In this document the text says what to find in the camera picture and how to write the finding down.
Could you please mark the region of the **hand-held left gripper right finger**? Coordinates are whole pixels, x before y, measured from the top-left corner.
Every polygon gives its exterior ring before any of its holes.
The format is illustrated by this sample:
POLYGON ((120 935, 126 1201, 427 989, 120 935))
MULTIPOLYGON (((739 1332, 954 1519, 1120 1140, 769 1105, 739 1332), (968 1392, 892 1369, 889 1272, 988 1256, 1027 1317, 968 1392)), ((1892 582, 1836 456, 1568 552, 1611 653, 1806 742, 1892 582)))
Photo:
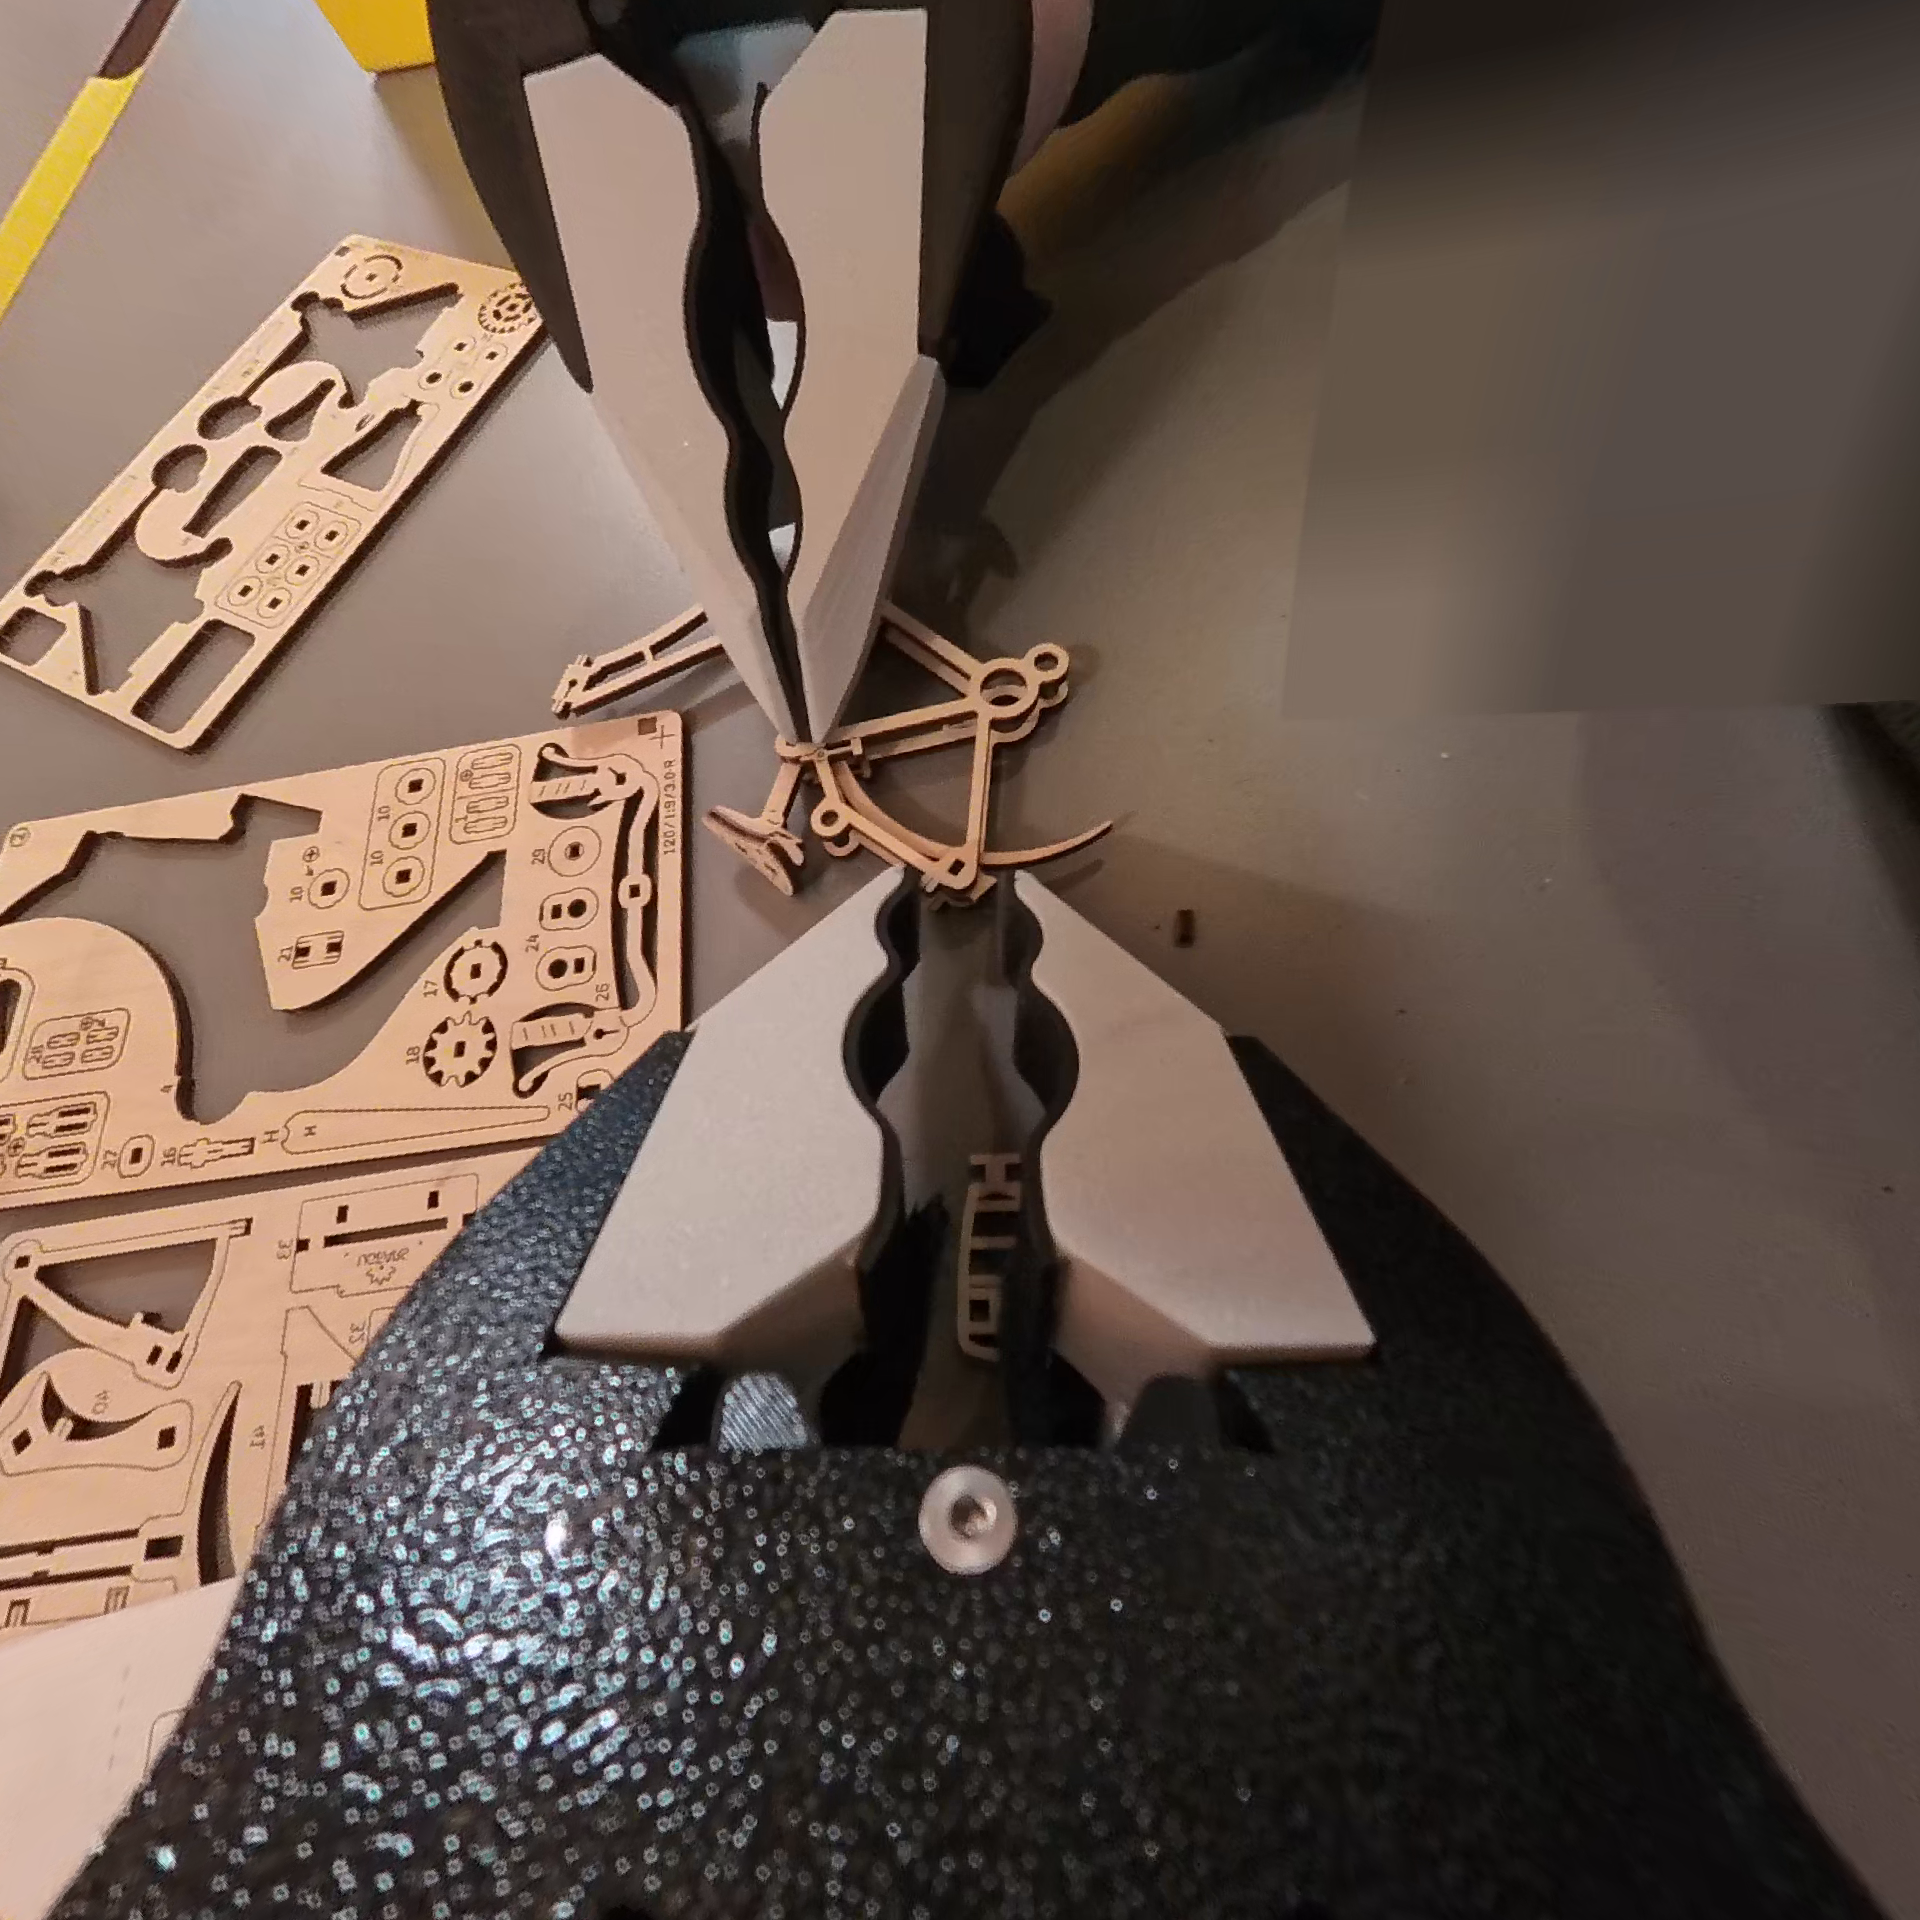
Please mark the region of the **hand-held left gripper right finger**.
POLYGON ((1041 1352, 1109 1421, 1156 1381, 1377 1349, 1226 1031, 1030 872, 1017 1070, 1041 1352))

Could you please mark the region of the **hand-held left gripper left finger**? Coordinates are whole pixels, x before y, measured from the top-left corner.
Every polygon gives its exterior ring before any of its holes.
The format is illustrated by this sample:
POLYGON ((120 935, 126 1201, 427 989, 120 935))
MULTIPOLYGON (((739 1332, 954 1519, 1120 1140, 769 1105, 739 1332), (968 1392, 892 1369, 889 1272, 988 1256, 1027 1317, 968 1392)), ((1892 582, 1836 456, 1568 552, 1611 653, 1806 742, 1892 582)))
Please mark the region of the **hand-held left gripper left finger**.
POLYGON ((880 1093, 906 1062, 920 901, 877 876, 697 1017, 561 1356, 781 1373, 827 1419, 906 1416, 922 1217, 880 1093))

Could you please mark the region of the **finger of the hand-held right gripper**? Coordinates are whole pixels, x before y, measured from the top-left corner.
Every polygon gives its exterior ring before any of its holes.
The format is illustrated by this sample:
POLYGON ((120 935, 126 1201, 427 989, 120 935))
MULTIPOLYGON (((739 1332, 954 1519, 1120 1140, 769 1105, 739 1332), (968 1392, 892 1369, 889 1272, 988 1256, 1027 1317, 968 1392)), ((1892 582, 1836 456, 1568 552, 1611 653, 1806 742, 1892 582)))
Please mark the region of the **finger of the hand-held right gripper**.
POLYGON ((656 84, 611 52, 523 83, 588 388, 728 657, 810 737, 787 568, 800 483, 784 387, 800 297, 762 203, 755 117, 804 37, 692 37, 656 84))
POLYGON ((926 52, 923 11, 840 11, 758 115, 763 201, 803 307, 784 407, 800 740, 840 725, 874 647, 945 401, 922 350, 926 52))

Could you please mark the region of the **wooden model frame assembly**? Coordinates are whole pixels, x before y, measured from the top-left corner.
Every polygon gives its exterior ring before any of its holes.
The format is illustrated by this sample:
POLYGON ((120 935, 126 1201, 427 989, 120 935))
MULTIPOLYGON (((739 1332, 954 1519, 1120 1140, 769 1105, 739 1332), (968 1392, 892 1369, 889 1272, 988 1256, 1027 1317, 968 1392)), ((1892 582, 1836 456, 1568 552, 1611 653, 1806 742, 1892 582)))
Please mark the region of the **wooden model frame assembly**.
POLYGON ((804 785, 819 792, 808 832, 825 853, 874 853, 914 872, 923 893, 962 903, 982 897, 1000 872, 1067 856, 1114 832, 1107 820, 1037 848, 989 846, 1000 755, 1027 740, 1045 712, 1065 704, 1072 671, 1065 647, 1045 641, 1021 655, 976 657, 894 604, 880 606, 875 635, 939 680, 945 696, 846 721, 813 742, 777 736, 777 769, 765 803, 755 813, 728 805, 705 813, 707 830, 777 892, 793 896, 804 867, 800 833, 789 825, 804 785), (954 841, 908 827, 867 785, 880 761, 947 749, 968 749, 968 820, 954 841))

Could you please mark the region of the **wooden parts sheet small gears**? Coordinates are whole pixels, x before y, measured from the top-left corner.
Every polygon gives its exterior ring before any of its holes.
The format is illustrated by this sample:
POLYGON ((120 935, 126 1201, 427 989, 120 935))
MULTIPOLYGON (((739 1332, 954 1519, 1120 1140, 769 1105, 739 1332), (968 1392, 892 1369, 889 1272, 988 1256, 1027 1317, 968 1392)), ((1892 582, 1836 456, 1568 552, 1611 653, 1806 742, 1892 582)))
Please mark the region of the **wooden parts sheet small gears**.
POLYGON ((149 800, 5 832, 5 1208, 396 1161, 557 1134, 677 1033, 686 732, 675 710, 546 727, 149 800), (305 1087, 188 1111, 188 1014, 158 952, 91 918, 28 918, 105 843, 221 846, 296 809, 262 862, 270 1008, 309 1014, 462 904, 364 1046, 305 1087))

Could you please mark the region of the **wooden parts sheet wavy cutouts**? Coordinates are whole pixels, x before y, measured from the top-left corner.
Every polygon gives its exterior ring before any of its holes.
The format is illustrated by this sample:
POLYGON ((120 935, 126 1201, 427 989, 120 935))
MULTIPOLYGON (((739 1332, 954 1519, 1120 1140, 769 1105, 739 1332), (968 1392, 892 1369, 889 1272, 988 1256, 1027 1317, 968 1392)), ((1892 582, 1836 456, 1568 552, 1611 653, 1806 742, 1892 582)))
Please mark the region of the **wooden parts sheet wavy cutouts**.
POLYGON ((520 275, 346 238, 5 592, 5 670, 197 749, 542 335, 520 275), (114 673, 90 580, 122 549, 195 606, 114 673))

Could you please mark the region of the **wooden parts sheet triangular frames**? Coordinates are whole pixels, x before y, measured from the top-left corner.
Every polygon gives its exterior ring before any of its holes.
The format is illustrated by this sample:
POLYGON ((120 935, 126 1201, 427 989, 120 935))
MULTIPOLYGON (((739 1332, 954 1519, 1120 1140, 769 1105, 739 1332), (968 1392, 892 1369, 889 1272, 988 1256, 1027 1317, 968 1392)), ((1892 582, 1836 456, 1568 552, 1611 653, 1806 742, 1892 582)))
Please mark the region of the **wooden parts sheet triangular frames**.
POLYGON ((5 1241, 2 1627, 241 1571, 312 1423, 533 1147, 5 1241))

